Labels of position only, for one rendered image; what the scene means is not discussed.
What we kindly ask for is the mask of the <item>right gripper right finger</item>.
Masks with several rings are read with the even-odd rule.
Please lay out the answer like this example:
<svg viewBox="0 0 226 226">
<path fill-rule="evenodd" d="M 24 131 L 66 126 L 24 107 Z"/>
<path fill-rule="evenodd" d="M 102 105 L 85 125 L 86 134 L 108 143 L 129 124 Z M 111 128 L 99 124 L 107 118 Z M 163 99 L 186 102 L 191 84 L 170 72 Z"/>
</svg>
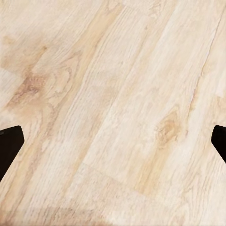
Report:
<svg viewBox="0 0 226 226">
<path fill-rule="evenodd" d="M 226 127 L 216 125 L 212 132 L 211 142 L 226 163 Z"/>
</svg>

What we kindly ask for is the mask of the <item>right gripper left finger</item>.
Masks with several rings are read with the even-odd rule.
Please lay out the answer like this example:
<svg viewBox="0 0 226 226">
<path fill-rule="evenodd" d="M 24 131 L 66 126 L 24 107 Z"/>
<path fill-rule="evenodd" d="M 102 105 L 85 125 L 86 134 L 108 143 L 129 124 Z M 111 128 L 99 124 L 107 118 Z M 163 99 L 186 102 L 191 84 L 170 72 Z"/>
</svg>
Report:
<svg viewBox="0 0 226 226">
<path fill-rule="evenodd" d="M 24 134 L 20 125 L 0 130 L 0 181 L 23 144 Z"/>
</svg>

